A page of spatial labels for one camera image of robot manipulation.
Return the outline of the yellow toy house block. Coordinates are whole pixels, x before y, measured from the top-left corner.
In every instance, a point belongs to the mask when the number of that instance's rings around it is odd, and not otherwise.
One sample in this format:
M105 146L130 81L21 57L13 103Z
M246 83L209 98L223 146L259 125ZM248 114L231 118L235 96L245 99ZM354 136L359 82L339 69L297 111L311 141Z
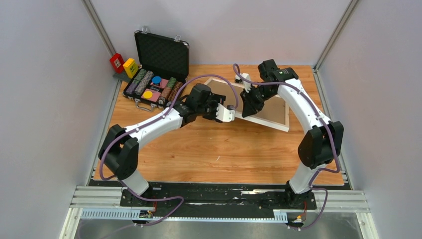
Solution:
M136 63L134 58L128 58L125 63L123 64L123 68L127 74L127 76L132 79L139 70L139 66Z

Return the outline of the red toy house block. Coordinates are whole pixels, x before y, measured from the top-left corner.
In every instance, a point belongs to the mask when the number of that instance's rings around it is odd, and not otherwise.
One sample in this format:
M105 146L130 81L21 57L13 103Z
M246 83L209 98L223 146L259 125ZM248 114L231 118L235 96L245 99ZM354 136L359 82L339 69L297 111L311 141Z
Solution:
M124 59L121 54L115 53L110 59L109 62L111 63L112 67L117 73L122 73L124 71Z

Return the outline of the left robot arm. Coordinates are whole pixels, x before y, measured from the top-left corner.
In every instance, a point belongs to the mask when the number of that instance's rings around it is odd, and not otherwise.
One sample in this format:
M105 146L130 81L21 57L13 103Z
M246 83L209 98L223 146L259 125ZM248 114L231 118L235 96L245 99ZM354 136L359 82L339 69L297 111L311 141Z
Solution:
M139 151L151 141L203 117L218 123L234 120L233 105L224 106L226 97L215 94L205 84L196 84L188 95L163 112L127 127L112 126L99 151L99 159L133 193L141 206L152 201L149 184L137 170Z

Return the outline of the brown backing board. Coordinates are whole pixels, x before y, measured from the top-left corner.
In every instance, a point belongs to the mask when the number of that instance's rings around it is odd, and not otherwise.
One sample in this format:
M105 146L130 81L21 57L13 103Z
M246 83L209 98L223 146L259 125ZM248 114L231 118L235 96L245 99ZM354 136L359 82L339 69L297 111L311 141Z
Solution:
M210 78L205 82L205 85L208 85L213 93L226 96L226 99L223 103L224 106L235 106L236 101L234 92L227 82L217 78ZM239 99L238 108L236 109L236 116L240 119L243 119L243 101L240 97L240 93L243 91L243 85L238 83L232 83L232 85ZM286 125L288 123L286 112L285 101L278 96L274 96L264 102L264 107L260 112L255 115L246 117L245 120L251 121L252 119L260 119Z

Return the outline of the light wooden picture frame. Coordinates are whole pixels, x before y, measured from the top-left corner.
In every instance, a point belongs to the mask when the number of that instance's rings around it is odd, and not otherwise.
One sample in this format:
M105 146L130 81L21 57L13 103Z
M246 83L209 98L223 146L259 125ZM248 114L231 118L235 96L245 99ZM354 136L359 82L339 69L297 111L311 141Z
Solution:
M275 122L272 122L272 121L265 121L265 120L262 120L262 119L252 119L251 121L249 121L249 120L246 120L246 121L253 122L253 123L260 124L260 125L267 126L267 127L271 127L271 128L277 129L277 130L288 132L289 129L290 129L290 117L289 117L289 106L287 104L286 104L286 111L287 111L286 116L288 117L288 123L286 125L275 123Z

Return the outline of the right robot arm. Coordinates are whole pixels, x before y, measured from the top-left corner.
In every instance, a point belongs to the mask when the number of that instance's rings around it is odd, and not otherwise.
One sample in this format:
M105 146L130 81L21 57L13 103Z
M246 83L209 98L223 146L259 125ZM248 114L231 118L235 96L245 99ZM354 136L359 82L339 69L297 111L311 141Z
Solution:
M243 101L242 117L259 113L265 102L274 96L281 97L298 119L304 137L298 146L300 164L287 182L284 201L296 208L313 190L313 181L320 172L338 173L339 154L342 146L344 126L327 117L305 91L298 74L291 68L279 68L273 59L258 65L261 82L246 79L238 64L233 70L244 84L240 96Z

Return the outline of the black poker chip case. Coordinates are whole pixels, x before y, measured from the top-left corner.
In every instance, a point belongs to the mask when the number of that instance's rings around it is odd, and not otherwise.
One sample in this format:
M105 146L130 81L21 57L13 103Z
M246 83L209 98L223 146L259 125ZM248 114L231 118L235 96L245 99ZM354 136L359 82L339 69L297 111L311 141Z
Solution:
M173 88L180 88L189 75L190 45L179 35L171 38L153 34L148 26L135 31L134 39L141 67L122 94L135 101L139 109L163 109L175 98ZM154 76L162 78L160 85L152 83ZM154 92L154 97L144 99L146 90Z

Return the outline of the yellow round chip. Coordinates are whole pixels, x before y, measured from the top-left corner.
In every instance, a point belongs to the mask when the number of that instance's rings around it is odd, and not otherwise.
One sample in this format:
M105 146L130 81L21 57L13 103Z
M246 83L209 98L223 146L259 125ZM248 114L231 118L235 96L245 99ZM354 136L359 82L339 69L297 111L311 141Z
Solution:
M146 90L146 91L143 93L142 97L143 97L144 99L151 99L151 98L153 98L153 97L154 97L154 92L152 92L152 91L150 91L150 90Z

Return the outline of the blue round chip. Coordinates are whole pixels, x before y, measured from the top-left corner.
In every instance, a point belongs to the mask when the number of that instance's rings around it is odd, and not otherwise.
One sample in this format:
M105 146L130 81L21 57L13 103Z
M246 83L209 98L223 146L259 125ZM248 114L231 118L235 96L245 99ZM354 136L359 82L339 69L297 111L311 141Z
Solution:
M161 81L162 81L162 78L160 76L154 76L152 78L152 83L155 84L155 85L160 85Z

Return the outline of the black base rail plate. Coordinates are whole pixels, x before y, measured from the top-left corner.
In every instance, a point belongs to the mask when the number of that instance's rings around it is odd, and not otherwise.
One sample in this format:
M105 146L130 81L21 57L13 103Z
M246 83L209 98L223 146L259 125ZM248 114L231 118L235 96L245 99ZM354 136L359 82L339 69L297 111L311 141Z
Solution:
M150 182L144 198L160 199L147 202L122 191L120 205L152 207L155 216L164 216L172 209L173 217L198 218L269 218L273 210L315 210L312 192L294 196L285 184L220 184Z

